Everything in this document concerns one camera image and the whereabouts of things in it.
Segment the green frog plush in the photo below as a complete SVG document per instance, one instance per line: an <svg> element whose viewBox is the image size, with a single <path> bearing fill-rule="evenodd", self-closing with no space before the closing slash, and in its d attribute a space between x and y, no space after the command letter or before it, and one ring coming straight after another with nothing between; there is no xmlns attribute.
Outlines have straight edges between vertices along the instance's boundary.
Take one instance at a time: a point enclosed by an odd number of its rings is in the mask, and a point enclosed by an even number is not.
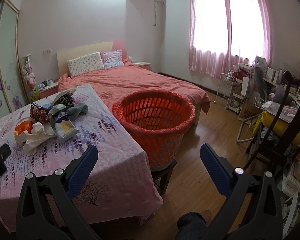
<svg viewBox="0 0 300 240"><path fill-rule="evenodd" d="M30 100L31 102L35 102L40 99L40 94L38 88L33 88L30 92Z"/></svg>

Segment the light green fuzzy sock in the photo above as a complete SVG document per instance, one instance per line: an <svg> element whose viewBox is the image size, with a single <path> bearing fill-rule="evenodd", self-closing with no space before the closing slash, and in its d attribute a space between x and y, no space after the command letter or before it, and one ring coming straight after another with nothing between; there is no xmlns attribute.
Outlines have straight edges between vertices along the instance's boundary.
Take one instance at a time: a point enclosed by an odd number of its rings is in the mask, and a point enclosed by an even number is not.
<svg viewBox="0 0 300 240"><path fill-rule="evenodd" d="M63 104L55 105L51 108L48 113L50 118L50 125L52 127L57 123L61 123L62 121L68 121L68 109Z"/></svg>

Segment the plush toy display tube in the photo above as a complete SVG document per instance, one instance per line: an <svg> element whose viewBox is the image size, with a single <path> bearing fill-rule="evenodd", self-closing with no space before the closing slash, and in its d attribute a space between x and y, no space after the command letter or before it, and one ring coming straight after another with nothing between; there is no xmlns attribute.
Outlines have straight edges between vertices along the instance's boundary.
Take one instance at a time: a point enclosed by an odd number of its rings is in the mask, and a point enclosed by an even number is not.
<svg viewBox="0 0 300 240"><path fill-rule="evenodd" d="M32 64L30 60L31 54L26 55L25 57L22 57L20 59L20 67L21 67L21 74L23 77L23 83L25 87L25 91L28 97L28 100L30 100L30 92L33 88L38 88L37 87L37 82L36 78L32 69Z"/></svg>

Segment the dark wooden stool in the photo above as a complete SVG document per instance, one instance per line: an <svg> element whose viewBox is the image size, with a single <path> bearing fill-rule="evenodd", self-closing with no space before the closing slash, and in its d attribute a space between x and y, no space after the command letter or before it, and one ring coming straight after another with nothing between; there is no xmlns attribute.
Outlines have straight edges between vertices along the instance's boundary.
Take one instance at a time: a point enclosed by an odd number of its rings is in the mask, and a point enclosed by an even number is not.
<svg viewBox="0 0 300 240"><path fill-rule="evenodd" d="M178 163L177 160L173 159L170 165L164 170L151 172L154 186L156 187L158 193L161 196L163 196L166 193L173 169L175 165L177 165L177 163Z"/></svg>

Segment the floral white pillow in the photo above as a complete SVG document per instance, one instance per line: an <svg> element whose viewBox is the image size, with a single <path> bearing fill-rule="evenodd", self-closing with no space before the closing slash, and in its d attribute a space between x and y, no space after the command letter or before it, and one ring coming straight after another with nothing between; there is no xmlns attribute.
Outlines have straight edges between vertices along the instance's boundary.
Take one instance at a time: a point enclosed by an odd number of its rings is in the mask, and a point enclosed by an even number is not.
<svg viewBox="0 0 300 240"><path fill-rule="evenodd" d="M68 61L68 68L71 78L104 69L100 52L84 55Z"/></svg>

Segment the pink left nightstand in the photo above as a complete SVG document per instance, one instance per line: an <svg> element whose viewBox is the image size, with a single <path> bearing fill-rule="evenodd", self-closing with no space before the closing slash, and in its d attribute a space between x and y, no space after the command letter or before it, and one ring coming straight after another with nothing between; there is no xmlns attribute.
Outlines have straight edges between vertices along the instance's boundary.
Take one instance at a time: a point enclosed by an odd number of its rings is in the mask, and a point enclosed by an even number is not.
<svg viewBox="0 0 300 240"><path fill-rule="evenodd" d="M41 99L56 94L58 92L58 82L53 83L50 86L44 87L44 89L39 91L39 96Z"/></svg>

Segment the black white checkered mesh cloth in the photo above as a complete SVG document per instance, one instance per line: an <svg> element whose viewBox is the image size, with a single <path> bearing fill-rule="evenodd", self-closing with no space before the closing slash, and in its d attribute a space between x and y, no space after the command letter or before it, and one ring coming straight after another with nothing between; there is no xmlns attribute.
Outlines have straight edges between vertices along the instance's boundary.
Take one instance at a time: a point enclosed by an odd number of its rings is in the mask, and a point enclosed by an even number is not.
<svg viewBox="0 0 300 240"><path fill-rule="evenodd" d="M31 108L38 108L38 109L44 109L44 107L43 106L41 106L41 105L39 105L39 104L37 104L37 103L35 103L35 102L32 102L31 103Z"/></svg>

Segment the pink nightstand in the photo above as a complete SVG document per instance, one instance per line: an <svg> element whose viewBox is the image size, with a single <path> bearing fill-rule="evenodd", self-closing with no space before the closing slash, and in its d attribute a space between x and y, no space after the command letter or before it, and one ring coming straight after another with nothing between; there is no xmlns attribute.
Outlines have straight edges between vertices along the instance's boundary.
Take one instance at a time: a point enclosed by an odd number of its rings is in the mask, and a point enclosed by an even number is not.
<svg viewBox="0 0 300 240"><path fill-rule="evenodd" d="M39 91L39 96L41 99L56 94L58 92L58 82L53 83L50 86L44 87L44 89Z"/></svg>
<svg viewBox="0 0 300 240"><path fill-rule="evenodd" d="M134 62L133 64L140 67L140 68L142 68L142 69L146 69L146 70L151 71L151 64L148 63L148 62Z"/></svg>

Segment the black floral scrunchie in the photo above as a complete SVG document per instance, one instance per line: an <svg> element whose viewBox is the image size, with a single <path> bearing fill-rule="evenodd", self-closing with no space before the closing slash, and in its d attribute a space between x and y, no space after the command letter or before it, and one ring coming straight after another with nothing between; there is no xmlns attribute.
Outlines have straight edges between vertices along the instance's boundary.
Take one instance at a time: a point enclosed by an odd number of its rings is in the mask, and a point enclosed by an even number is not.
<svg viewBox="0 0 300 240"><path fill-rule="evenodd" d="M75 106L74 98L71 94L64 94L56 100L54 105L63 105L66 108L72 108Z"/></svg>

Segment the red plaid scrunchie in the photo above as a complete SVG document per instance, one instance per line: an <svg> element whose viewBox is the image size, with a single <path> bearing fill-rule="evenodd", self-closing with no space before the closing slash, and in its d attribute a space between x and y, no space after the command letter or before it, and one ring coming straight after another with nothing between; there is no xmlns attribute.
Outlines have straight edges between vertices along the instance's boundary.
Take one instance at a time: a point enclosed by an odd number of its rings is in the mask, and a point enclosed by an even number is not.
<svg viewBox="0 0 300 240"><path fill-rule="evenodd" d="M42 125L50 122L50 117L48 115L49 111L45 108L39 108L36 106L31 107L30 109L30 117L34 119L36 122L41 123Z"/></svg>

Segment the beige pink headboard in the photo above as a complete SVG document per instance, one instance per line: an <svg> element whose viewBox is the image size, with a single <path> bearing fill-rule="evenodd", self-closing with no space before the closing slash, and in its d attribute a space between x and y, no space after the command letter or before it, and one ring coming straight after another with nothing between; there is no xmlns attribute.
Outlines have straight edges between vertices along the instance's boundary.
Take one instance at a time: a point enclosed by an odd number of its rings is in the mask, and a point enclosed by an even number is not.
<svg viewBox="0 0 300 240"><path fill-rule="evenodd" d="M110 41L94 44L87 44L76 48L62 49L57 51L57 63L59 75L62 76L69 72L68 61L78 57L101 51L122 50L123 59L128 58L125 41Z"/></svg>

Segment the orange red snack wrapper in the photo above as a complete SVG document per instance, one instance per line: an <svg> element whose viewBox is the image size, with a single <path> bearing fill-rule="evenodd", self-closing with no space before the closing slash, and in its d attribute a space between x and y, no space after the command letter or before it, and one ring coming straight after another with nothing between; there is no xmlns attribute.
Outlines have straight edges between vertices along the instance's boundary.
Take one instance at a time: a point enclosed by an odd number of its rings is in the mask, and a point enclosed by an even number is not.
<svg viewBox="0 0 300 240"><path fill-rule="evenodd" d="M23 132L31 134L34 121L31 118L21 119L14 130L14 135L21 135Z"/></svg>

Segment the floral hand cream tube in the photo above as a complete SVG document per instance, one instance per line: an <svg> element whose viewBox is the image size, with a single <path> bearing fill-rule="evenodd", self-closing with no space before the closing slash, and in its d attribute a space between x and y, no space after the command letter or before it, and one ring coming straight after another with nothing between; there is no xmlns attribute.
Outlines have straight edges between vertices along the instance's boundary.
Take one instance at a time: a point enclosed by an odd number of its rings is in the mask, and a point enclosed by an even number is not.
<svg viewBox="0 0 300 240"><path fill-rule="evenodd" d="M55 123L55 129L60 141L67 141L79 132L70 120Z"/></svg>

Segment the teal fuzzy sock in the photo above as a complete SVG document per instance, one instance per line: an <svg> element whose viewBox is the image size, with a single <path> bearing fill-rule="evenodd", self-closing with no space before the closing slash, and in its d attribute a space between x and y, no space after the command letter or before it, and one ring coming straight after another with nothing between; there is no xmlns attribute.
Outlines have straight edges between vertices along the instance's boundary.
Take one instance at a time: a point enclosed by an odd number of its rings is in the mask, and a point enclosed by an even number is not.
<svg viewBox="0 0 300 240"><path fill-rule="evenodd" d="M89 108L85 103L79 103L74 107L69 108L67 115L70 120L76 120L79 115L86 115L88 110Z"/></svg>

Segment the white paper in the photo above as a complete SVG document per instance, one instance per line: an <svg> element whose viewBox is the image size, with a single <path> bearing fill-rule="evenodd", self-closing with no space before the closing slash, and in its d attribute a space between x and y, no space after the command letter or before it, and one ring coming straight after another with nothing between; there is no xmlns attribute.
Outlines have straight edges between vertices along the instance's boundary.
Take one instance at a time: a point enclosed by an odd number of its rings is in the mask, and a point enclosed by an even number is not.
<svg viewBox="0 0 300 240"><path fill-rule="evenodd" d="M15 130L14 139L18 144L23 144L23 150L25 154L34 155L37 151L37 147L48 139L56 137L54 130L50 124L42 125L37 122L32 125L30 132L25 128L21 129L21 133L17 134Z"/></svg>

